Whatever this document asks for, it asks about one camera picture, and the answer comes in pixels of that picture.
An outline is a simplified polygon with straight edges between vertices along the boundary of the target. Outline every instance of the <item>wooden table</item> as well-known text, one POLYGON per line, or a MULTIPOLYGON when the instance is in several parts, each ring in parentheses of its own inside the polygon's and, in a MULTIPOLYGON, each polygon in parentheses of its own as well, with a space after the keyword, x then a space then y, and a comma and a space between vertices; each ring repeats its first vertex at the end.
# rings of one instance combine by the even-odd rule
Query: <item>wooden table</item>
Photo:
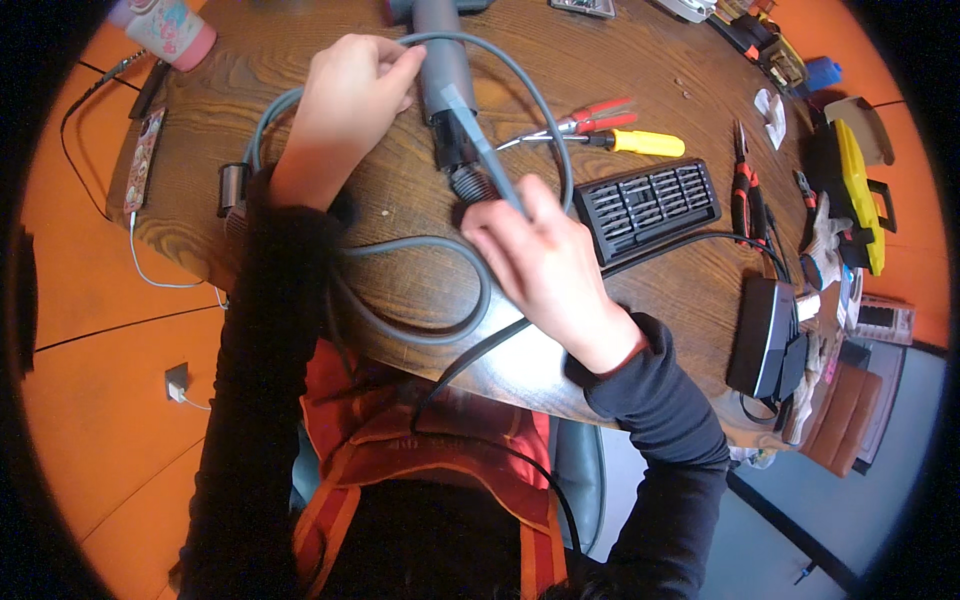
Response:
MULTIPOLYGON (((201 15, 219 32, 211 55, 190 73, 172 72, 155 100, 168 107, 148 205, 138 213, 136 236, 191 273, 229 290, 239 265, 217 218, 218 168, 238 161, 263 109, 280 92, 302 84, 311 57, 340 36, 355 32, 399 37, 368 2, 235 2, 210 0, 201 15)), ((753 106, 757 90, 772 85, 706 24, 671 18, 645 0, 621 0, 614 20, 549 8, 543 0, 497 0, 462 19, 465 32, 483 37, 514 57, 540 87, 554 114, 630 95, 637 129, 672 133, 686 155, 703 158, 723 203, 711 228, 731 230, 734 119, 741 119, 767 203, 780 225, 787 260, 804 225, 804 205, 793 181, 799 168, 801 111, 787 103, 788 132, 780 150, 763 133, 753 106)), ((474 87, 488 137, 502 140, 536 128, 542 120, 514 75, 494 57, 468 48, 474 87)), ((276 160, 289 117, 265 139, 264 156, 276 160)), ((108 214, 122 227, 122 201, 133 142, 133 123, 113 174, 108 214)), ((662 162, 652 156, 571 147, 575 179, 588 182, 662 162)), ((501 159, 518 178, 537 173, 559 189, 557 166, 545 145, 511 149, 501 159)), ((434 165, 433 143, 419 106, 401 114, 383 141, 348 182, 361 216, 349 245, 433 234, 461 239, 450 224, 455 198, 434 165)), ((708 240, 612 277, 615 300, 655 315, 673 331, 680 364, 710 397, 724 379, 745 275, 767 271, 755 252, 733 241, 708 240)), ((408 250, 358 260, 348 282, 380 314, 422 326, 454 324, 474 305, 478 284, 460 257, 439 250, 408 250)), ((519 317, 494 292, 486 320, 452 347, 404 345, 352 318, 351 341, 380 361, 436 379, 470 346, 519 317)), ((454 384, 477 394, 577 420, 597 421, 582 392, 563 376, 561 348, 534 327, 495 349, 454 384)))

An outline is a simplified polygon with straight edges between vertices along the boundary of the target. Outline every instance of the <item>brown chair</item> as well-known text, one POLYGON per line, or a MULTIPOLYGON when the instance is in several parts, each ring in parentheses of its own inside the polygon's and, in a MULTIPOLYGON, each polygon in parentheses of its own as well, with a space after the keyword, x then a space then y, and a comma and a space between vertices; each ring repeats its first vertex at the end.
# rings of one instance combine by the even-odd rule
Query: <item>brown chair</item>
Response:
POLYGON ((839 363, 801 453, 837 477, 846 477, 860 452, 882 383, 879 375, 839 363))

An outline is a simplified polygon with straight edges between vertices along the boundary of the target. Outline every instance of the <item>orange floor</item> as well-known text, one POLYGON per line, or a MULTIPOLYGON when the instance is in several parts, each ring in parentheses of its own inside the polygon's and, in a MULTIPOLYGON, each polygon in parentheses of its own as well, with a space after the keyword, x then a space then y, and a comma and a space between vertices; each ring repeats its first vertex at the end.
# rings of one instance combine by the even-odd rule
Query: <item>orange floor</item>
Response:
MULTIPOLYGON (((203 3, 188 2, 193 8, 203 3)), ((900 98, 840 0, 780 0, 773 16, 806 58, 829 55, 843 65, 838 87, 874 104, 900 98)), ((135 50, 107 26, 90 42, 84 60, 108 69, 135 50)), ((146 66, 144 61, 126 77, 142 83, 146 66)), ((172 290, 143 282, 133 269, 125 231, 96 213, 69 170, 60 151, 60 119, 98 77, 80 66, 71 73, 27 185, 23 222, 36 237, 39 277, 37 347, 55 346, 36 355, 24 397, 50 488, 101 577, 120 598, 172 598, 166 573, 185 537, 207 412, 168 402, 163 372, 187 362, 187 395, 205 404, 212 395, 223 312, 209 285, 172 290), (157 319, 194 309, 199 310, 157 319), (157 320, 83 337, 150 319, 157 320), (80 339, 60 344, 74 338, 80 339)), ((67 145, 101 204, 134 94, 108 84, 67 128, 67 145)), ((869 289, 916 303, 918 339, 945 345, 947 255, 933 179, 906 106, 881 108, 880 115, 897 163, 873 167, 871 176, 890 183, 900 233, 888 237, 887 270, 869 289)), ((141 266, 154 280, 192 280, 136 244, 141 266)))

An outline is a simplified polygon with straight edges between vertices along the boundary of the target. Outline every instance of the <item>black sleeve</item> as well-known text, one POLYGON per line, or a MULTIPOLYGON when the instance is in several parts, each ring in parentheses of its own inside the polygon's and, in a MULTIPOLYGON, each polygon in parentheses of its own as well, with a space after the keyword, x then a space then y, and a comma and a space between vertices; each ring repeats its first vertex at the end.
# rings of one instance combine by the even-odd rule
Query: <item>black sleeve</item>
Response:
POLYGON ((636 504, 607 571, 641 598, 693 598, 703 585, 730 451, 707 398, 677 365, 669 330, 632 315, 650 347, 585 389, 590 407, 616 419, 647 461, 636 504))
POLYGON ((181 598, 290 598, 289 517, 299 398, 320 335, 339 224, 305 207, 266 209, 251 185, 247 255, 230 295, 204 452, 180 552, 181 598))

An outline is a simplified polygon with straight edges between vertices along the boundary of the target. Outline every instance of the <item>black long-sleeve shirt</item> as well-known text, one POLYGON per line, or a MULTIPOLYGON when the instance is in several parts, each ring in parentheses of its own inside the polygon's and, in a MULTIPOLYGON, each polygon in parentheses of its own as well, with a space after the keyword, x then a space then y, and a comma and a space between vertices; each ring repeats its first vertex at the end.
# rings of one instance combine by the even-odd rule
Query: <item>black long-sleeve shirt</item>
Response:
MULTIPOLYGON (((261 175, 252 204, 264 204, 269 173, 261 175)), ((181 598, 300 593, 289 515, 298 398, 323 328, 339 229, 305 207, 261 209, 252 219, 180 552, 181 598)), ((707 399, 677 366, 669 331, 633 317, 650 347, 584 393, 597 414, 633 432, 648 469, 607 563, 589 571, 624 597, 695 597, 729 451, 707 399)), ((364 490, 324 597, 494 598, 517 589, 516 520, 486 492, 388 481, 364 490)))

